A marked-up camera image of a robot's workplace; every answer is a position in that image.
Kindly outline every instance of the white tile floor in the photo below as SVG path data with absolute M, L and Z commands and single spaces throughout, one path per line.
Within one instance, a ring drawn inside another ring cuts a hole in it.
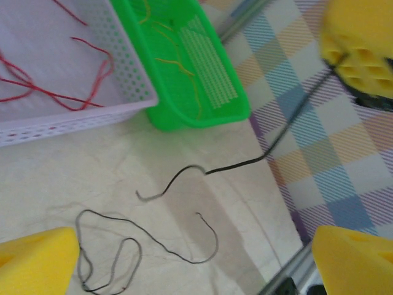
M 131 236 L 144 255 L 125 294 L 256 294 L 301 247 L 267 163 L 211 176 L 188 171 L 151 203 L 141 203 L 134 192 L 160 192 L 190 163 L 216 168 L 260 153 L 249 122 L 161 133 L 144 114 L 124 124 L 2 147 L 0 242 L 74 226 L 78 212 L 92 208 L 131 218 L 168 248 L 201 260 L 213 251 L 214 237 L 198 211 L 216 230 L 220 248 L 211 262 L 196 266 L 163 252 L 128 224 L 86 217 L 84 243 L 97 265 L 91 286 L 108 280 L 119 240 Z M 126 248 L 118 288 L 136 261 L 135 246 Z M 68 294 L 84 294 L 75 276 Z

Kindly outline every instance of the red string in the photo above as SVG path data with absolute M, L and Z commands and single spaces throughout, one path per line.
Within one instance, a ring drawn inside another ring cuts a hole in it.
M 60 3 L 58 0 L 52 0 L 54 3 L 59 5 L 65 12 L 67 12 L 70 16 L 73 17 L 73 19 L 77 20 L 84 26 L 88 26 L 87 23 L 85 23 L 83 20 L 81 20 L 79 17 L 77 17 L 72 11 L 70 11 L 67 7 L 64 6 L 64 4 Z
M 59 94 L 56 94 L 56 93 L 53 93 L 53 92 L 49 92 L 48 90 L 44 90 L 44 89 L 36 86 L 34 84 L 32 78 L 26 72 L 24 72 L 24 70 L 22 70 L 18 66 L 15 66 L 11 62 L 7 61 L 4 58 L 3 54 L 0 52 L 0 61 L 3 62 L 3 64 L 7 68 L 8 72 L 10 72 L 11 75 L 13 75 L 15 78 L 21 80 L 24 83 L 15 82 L 15 81 L 12 81 L 12 80 L 4 79 L 2 77 L 0 77 L 0 81 L 7 82 L 7 83 L 10 83 L 10 84 L 14 84 L 14 85 L 20 85 L 20 86 L 29 88 L 29 90 L 26 93 L 22 94 L 22 95 L 1 99 L 0 103 L 13 101 L 13 100 L 18 100 L 20 98 L 25 98 L 25 97 L 29 96 L 30 94 L 32 94 L 33 91 L 37 90 L 39 92 L 42 92 L 42 93 L 48 95 L 50 98 L 52 98 L 54 101 L 56 101 L 56 103 L 58 103 L 60 106 L 66 108 L 66 109 L 68 109 L 70 111 L 81 111 L 81 110 L 86 109 L 88 106 L 96 106 L 96 107 L 102 108 L 103 106 L 101 106 L 99 104 L 92 103 L 91 101 L 94 99 L 94 97 L 98 93 L 99 88 L 100 88 L 103 80 L 105 78 L 107 78 L 107 76 L 111 75 L 114 72 L 115 66 L 114 66 L 113 56 L 108 51 L 106 51 L 104 49 L 101 49 L 101 48 L 99 48 L 97 46 L 94 46 L 93 44 L 87 42 L 86 40 L 83 40 L 83 39 L 77 38 L 77 37 L 72 37 L 71 39 L 75 40 L 75 41 L 83 42 L 86 45 L 90 46 L 91 48 L 94 48 L 94 49 L 96 49 L 96 50 L 98 50 L 100 52 L 105 53 L 108 56 L 108 59 L 109 59 L 110 68 L 108 69 L 107 72 L 104 73 L 104 70 L 105 70 L 105 68 L 106 68 L 106 66 L 108 64 L 108 61 L 105 60 L 105 61 L 102 62 L 101 66 L 99 68 L 97 77 L 96 77 L 96 79 L 95 79 L 95 81 L 93 83 L 93 87 L 92 87 L 92 90 L 90 92 L 90 95 L 89 95 L 89 97 L 86 100 L 80 100 L 78 98 L 73 98 L 73 97 L 69 97 L 69 96 L 65 96 L 65 95 L 59 95 Z M 19 73 L 21 73 L 23 76 L 25 76 L 25 78 L 21 77 L 21 75 L 16 73 L 15 70 L 18 71 Z M 83 103 L 83 105 L 80 108 L 72 108 L 72 107 L 67 106 L 66 104 L 64 104 L 62 101 L 60 101 L 59 98 L 64 98 L 66 100 L 71 100 L 71 101 L 77 101 L 77 102 Z

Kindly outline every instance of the white plastic basket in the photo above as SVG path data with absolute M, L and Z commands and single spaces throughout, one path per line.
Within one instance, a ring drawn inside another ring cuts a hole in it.
M 72 112 L 39 92 L 22 100 L 0 103 L 0 146 L 121 122 L 158 103 L 157 93 L 109 1 L 75 0 L 76 7 L 73 1 L 62 0 L 89 27 L 75 21 L 51 0 L 1 2 L 0 50 L 24 69 L 36 85 L 62 95 L 88 97 L 98 68 L 107 57 L 71 40 L 71 36 L 110 51 L 116 67 L 93 100 L 105 108 Z M 3 67 L 0 75 L 10 78 Z M 0 98 L 25 91 L 23 87 L 0 82 Z

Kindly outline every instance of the floor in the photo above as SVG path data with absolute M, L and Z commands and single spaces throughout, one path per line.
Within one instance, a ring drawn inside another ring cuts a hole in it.
M 162 199 L 160 192 L 184 165 L 215 168 L 259 155 L 249 122 L 161 133 L 143 113 L 130 122 L 0 148 L 0 242 L 60 226 L 74 226 L 86 208 L 131 218 L 169 249 L 203 260 L 217 232 L 219 252 L 209 263 L 190 265 L 164 253 L 140 230 L 89 216 L 84 247 L 96 265 L 91 287 L 108 280 L 122 237 L 137 238 L 143 259 L 124 294 L 256 294 L 301 247 L 266 162 L 203 176 L 188 171 Z M 136 261 L 124 249 L 115 287 Z M 85 294 L 76 276 L 68 294 Z

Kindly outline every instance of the plaid fabric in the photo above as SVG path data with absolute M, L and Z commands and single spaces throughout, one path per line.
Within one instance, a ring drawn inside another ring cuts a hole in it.
M 324 3 L 272 1 L 227 44 L 262 149 L 327 72 L 317 41 Z M 393 114 L 354 105 L 337 78 L 268 162 L 303 240 L 323 224 L 393 238 Z

